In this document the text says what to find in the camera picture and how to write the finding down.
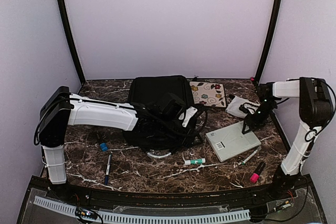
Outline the black student bag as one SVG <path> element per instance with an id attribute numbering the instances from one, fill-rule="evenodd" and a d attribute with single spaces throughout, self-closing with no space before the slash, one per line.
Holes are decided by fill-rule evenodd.
<path id="1" fill-rule="evenodd" d="M 138 109 L 139 103 L 155 101 L 165 93 L 174 93 L 180 98 L 192 98 L 192 90 L 189 81 L 184 76 L 163 76 L 163 77 L 138 77 L 135 78 L 130 86 L 128 102 Z M 123 131 L 123 137 L 130 145 L 141 148 L 144 152 L 150 150 L 168 150 L 175 153 L 180 148 L 194 147 L 196 145 L 139 145 L 139 120 L 132 131 Z"/>

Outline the grey shrink-wrapped notebook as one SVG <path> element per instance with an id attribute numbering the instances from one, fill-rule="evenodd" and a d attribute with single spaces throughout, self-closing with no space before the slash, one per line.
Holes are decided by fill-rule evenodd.
<path id="1" fill-rule="evenodd" d="M 221 163 L 261 145 L 254 132 L 243 133 L 243 126 L 241 121 L 205 134 Z"/>

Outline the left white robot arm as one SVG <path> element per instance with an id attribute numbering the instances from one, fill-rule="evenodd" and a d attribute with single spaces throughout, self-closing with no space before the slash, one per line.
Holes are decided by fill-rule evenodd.
<path id="1" fill-rule="evenodd" d="M 128 142 L 145 152 L 168 150 L 171 155 L 181 147 L 192 147 L 200 136 L 196 119 L 204 111 L 188 105 L 172 93 L 148 104 L 112 103 L 73 94 L 59 87 L 40 110 L 34 144 L 41 145 L 54 193 L 63 201 L 74 197 L 66 175 L 64 139 L 67 126 L 90 125 L 120 129 Z"/>

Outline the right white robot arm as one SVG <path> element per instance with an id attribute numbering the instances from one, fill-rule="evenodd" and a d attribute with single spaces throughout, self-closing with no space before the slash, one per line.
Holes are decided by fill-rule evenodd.
<path id="1" fill-rule="evenodd" d="M 324 79 L 300 77 L 261 84 L 257 94 L 261 104 L 254 113 L 245 116 L 241 131 L 243 134 L 263 126 L 282 98 L 299 100 L 300 123 L 297 135 L 268 187 L 269 197 L 278 200 L 301 177 L 302 167 L 310 156 L 319 134 L 335 116 L 335 92 Z"/>

